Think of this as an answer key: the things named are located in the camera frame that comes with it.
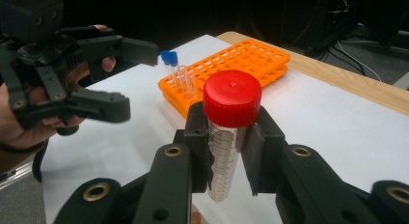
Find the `centrifuge tube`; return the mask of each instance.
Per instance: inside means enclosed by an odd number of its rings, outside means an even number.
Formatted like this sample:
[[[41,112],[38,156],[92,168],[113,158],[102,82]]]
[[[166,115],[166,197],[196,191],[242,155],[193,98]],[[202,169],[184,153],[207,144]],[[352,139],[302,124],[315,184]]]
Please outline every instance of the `centrifuge tube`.
[[[214,201],[223,201],[229,195],[246,129],[259,115],[260,99],[259,82],[244,71],[222,70],[204,84],[208,146],[214,158],[208,193]]]
[[[168,82],[171,83],[173,87],[178,86],[180,83],[177,71],[178,68],[177,53],[169,50],[164,50],[160,53],[160,56],[165,64]]]
[[[186,66],[180,66],[177,68],[178,79],[181,90],[186,94],[187,99],[193,104],[198,101],[197,88],[196,88],[196,75],[195,72],[189,70]]]

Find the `human hand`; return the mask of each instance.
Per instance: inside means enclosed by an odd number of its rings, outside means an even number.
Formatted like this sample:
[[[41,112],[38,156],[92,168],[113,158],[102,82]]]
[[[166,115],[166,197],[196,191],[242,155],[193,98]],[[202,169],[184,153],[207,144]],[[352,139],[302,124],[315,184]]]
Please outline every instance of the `human hand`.
[[[105,71],[112,71],[116,64],[114,57],[104,58],[101,66]],[[88,63],[82,63],[72,70],[67,76],[68,87],[73,90],[78,87],[78,81],[90,73]],[[29,99],[33,104],[47,101],[47,94],[43,87],[30,87],[27,89]],[[78,126],[84,119],[73,116],[69,126]],[[58,117],[42,120],[34,128],[25,130],[21,128],[13,111],[9,107],[9,93],[7,85],[0,86],[0,146],[5,146],[17,151],[24,151],[39,144],[56,133],[57,127],[66,125]]]

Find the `orange test tube rack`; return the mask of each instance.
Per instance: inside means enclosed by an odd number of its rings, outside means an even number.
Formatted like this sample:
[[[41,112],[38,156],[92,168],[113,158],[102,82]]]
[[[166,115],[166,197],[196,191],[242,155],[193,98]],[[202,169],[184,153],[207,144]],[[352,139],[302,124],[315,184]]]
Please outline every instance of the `orange test tube rack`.
[[[182,87],[171,83],[168,77],[162,78],[158,86],[163,97],[186,119],[190,105],[203,100],[205,81],[213,73],[220,70],[242,70],[253,75],[261,87],[265,87],[286,73],[288,61],[289,54],[283,50],[247,39],[184,69],[194,74],[196,87],[194,98],[191,98]]]

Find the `red screw cap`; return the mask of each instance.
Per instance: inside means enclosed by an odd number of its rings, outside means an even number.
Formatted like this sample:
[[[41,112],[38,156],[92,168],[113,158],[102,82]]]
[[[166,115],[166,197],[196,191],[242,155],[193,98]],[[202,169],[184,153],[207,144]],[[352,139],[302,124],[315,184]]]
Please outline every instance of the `red screw cap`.
[[[259,115],[261,86],[251,74],[222,70],[204,84],[204,113],[218,126],[243,127]]]

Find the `transparent tube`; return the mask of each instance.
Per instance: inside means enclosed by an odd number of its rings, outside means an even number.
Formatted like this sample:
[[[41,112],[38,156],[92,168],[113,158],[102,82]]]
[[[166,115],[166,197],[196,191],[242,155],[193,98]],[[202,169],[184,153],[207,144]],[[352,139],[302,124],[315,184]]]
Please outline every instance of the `transparent tube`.
[[[179,65],[170,65],[170,67],[171,67],[171,72],[172,72],[172,78],[173,78],[173,86],[174,87],[178,87],[178,86],[180,86],[180,77],[179,77],[179,74],[178,74],[178,67],[179,67]]]
[[[197,102],[198,96],[196,93],[195,72],[189,70],[186,66],[180,66],[177,68],[177,75],[180,88],[186,93],[191,104]]]
[[[167,74],[169,83],[171,83],[172,87],[175,87],[176,81],[175,81],[174,68],[171,67],[171,65],[165,65],[165,68],[166,68],[166,74]]]
[[[213,178],[208,190],[209,196],[221,202],[229,195],[232,176],[238,160],[247,127],[230,128],[209,121],[210,152],[214,156],[211,165]]]

